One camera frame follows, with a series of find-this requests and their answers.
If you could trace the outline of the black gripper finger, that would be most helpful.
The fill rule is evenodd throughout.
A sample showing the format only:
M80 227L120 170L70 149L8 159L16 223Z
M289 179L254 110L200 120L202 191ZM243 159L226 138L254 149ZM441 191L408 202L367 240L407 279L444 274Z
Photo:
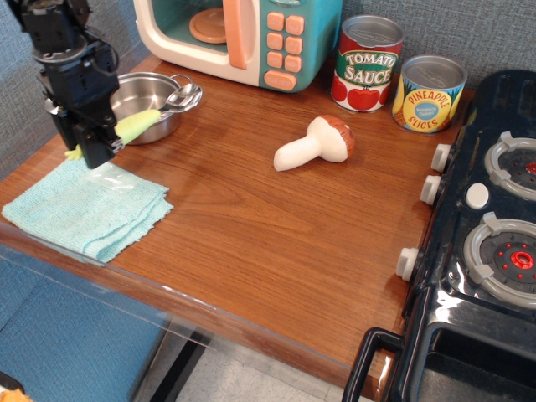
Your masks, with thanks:
M59 111L52 115L52 118L67 149L75 150L80 145L82 135L82 125L79 117L70 111Z
M113 126L95 126L79 129L77 141L87 166L90 169L109 162L114 156L113 144L117 140Z

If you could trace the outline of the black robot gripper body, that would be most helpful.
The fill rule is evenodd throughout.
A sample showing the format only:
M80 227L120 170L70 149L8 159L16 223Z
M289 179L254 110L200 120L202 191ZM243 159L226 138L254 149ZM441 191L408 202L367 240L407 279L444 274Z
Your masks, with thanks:
M78 39L65 52L32 50L41 64L39 79L48 98L51 115L70 111L80 119L82 129L117 123L111 96L119 89L116 50L106 41Z

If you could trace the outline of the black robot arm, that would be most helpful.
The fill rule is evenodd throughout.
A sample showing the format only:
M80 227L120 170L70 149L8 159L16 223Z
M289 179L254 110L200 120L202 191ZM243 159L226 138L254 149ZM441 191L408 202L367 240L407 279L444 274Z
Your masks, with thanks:
M111 97L119 88L119 56L98 30L88 26L86 1L10 1L40 63L39 80L69 152L80 151L89 168L110 161L124 145L115 132Z

